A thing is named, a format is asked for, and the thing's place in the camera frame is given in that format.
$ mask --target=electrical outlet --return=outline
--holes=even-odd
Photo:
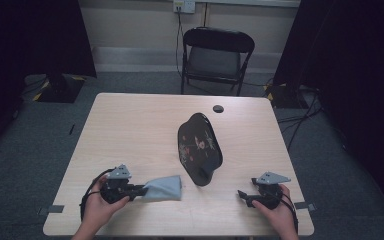
[[[182,12],[182,9],[185,6],[185,1],[183,0],[173,0],[173,12]]]
[[[173,12],[195,13],[195,1],[173,0]]]

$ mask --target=hand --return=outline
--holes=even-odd
[[[289,197],[289,189],[283,184],[279,184],[279,186],[282,189],[283,194]],[[285,196],[282,196],[282,199],[287,203],[293,204]],[[289,210],[284,203],[280,202],[279,205],[273,210],[268,209],[256,200],[252,201],[252,205],[254,205],[255,208],[267,217],[270,224],[282,240],[298,239],[291,210]]]
[[[129,202],[130,198],[126,196],[113,204],[107,203],[99,194],[106,180],[107,176],[104,175],[92,187],[91,192],[98,193],[93,193],[88,197],[83,222],[72,239],[93,239],[99,229],[111,219],[112,215]]]

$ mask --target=chair seat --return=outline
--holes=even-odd
[[[240,54],[193,47],[190,51],[187,72],[189,75],[238,80]]]

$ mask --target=gray fabric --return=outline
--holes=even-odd
[[[145,184],[144,188],[148,188],[148,192],[142,197],[144,200],[180,201],[182,196],[182,184],[179,175],[151,180]]]

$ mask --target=small black object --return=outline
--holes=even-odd
[[[177,138],[180,163],[196,185],[206,186],[223,162],[210,121],[202,113],[193,114],[180,126]]]
[[[75,124],[73,124],[73,126],[71,126],[70,133],[68,135],[71,135],[73,133],[73,130],[74,130],[75,126],[76,126]]]
[[[224,111],[224,108],[223,108],[223,106],[215,105],[213,107],[213,111],[216,112],[216,113],[222,113]]]

